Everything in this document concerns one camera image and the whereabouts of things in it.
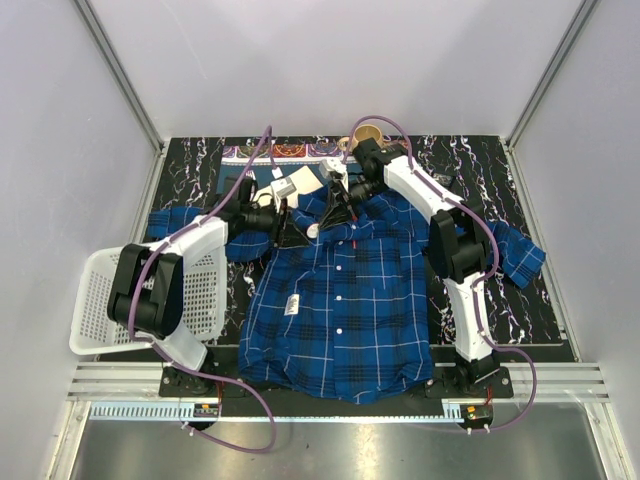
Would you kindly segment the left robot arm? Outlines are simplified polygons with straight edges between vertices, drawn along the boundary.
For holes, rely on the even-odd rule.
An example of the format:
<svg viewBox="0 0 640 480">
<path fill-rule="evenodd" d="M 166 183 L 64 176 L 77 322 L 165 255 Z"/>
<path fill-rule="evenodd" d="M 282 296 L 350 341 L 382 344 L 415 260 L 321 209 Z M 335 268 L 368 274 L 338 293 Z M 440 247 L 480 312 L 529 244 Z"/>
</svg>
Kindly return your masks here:
<svg viewBox="0 0 640 480">
<path fill-rule="evenodd" d="M 216 268 L 226 268 L 226 245 L 242 233 L 262 232 L 274 243 L 285 238 L 306 245 L 294 230 L 288 197 L 297 192 L 289 177 L 270 183 L 269 203 L 260 205 L 250 177 L 228 177 L 214 206 L 187 226 L 153 244 L 128 244 L 119 254 L 106 307 L 107 317 L 125 328 L 135 342 L 157 347 L 175 367 L 184 368 L 181 384 L 196 396 L 215 386 L 207 348 L 183 321 L 185 273 L 209 254 L 219 254 Z"/>
</svg>

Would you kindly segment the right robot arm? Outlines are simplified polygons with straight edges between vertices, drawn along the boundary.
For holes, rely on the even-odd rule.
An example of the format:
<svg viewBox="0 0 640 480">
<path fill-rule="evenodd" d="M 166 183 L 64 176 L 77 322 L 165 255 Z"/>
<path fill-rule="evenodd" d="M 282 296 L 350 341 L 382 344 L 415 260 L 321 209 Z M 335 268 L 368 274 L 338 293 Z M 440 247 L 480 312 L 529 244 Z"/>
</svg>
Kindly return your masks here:
<svg viewBox="0 0 640 480">
<path fill-rule="evenodd" d="M 344 161 L 320 162 L 328 200 L 319 228 L 355 219 L 357 206 L 386 190 L 402 195 L 429 224 L 427 256 L 446 285 L 453 312 L 455 366 L 445 375 L 445 386 L 470 397 L 486 392 L 500 369 L 485 303 L 486 273 L 498 253 L 480 204 L 466 203 L 439 184 L 399 143 L 381 146 L 369 138 L 358 143 L 354 158 L 361 177 L 353 184 Z"/>
</svg>

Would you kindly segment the blue plaid shirt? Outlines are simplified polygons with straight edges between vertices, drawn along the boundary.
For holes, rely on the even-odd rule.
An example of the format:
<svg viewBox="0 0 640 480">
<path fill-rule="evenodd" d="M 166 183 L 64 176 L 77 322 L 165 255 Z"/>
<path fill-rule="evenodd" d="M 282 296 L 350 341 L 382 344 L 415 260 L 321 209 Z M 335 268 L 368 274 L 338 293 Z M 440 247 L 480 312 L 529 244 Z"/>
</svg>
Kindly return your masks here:
<svg viewBox="0 0 640 480">
<path fill-rule="evenodd" d="M 267 258 L 241 327 L 242 378 L 349 397 L 429 380 L 428 227 L 388 190 L 308 247 L 277 248 L 262 232 L 232 240 L 229 261 Z"/>
</svg>

